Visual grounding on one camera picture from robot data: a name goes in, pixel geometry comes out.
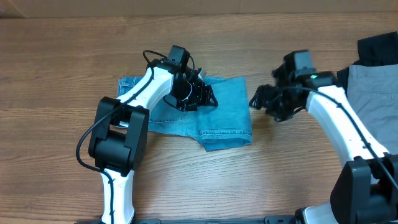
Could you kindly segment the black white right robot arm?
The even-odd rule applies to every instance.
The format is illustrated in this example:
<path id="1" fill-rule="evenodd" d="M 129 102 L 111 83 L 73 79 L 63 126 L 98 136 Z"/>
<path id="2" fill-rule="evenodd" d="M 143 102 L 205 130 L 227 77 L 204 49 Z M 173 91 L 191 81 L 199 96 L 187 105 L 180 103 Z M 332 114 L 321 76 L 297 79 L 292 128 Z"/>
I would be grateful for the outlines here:
<path id="1" fill-rule="evenodd" d="M 249 101 L 275 121 L 306 110 L 320 124 L 342 170 L 327 202 L 266 223 L 397 223 L 397 156 L 358 118 L 332 72 L 319 72 L 309 50 L 293 51 L 272 71 L 275 85 L 261 85 Z"/>

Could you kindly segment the light blue denim jeans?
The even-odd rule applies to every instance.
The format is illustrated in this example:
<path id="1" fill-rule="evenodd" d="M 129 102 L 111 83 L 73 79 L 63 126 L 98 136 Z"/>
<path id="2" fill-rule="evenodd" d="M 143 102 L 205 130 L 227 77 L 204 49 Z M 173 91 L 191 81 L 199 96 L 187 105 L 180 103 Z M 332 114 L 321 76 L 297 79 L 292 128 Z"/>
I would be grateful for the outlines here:
<path id="1" fill-rule="evenodd" d="M 246 79 L 206 77 L 218 106 L 179 111 L 160 100 L 151 111 L 149 131 L 190 137 L 206 151 L 242 147 L 252 143 Z"/>

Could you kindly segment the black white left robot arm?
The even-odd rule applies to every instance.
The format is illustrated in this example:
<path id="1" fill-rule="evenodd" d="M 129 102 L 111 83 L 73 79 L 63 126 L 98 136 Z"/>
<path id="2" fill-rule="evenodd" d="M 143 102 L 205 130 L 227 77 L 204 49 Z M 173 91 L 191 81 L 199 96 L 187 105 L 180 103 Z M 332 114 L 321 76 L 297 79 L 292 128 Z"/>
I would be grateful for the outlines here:
<path id="1" fill-rule="evenodd" d="M 179 111 L 218 106 L 212 87 L 203 81 L 204 69 L 188 66 L 192 60 L 185 48 L 173 45 L 167 56 L 148 61 L 145 75 L 129 91 L 98 103 L 88 154 L 103 180 L 100 223 L 134 221 L 134 171 L 146 151 L 150 113 L 160 100 L 170 96 L 175 99 L 171 107 Z"/>

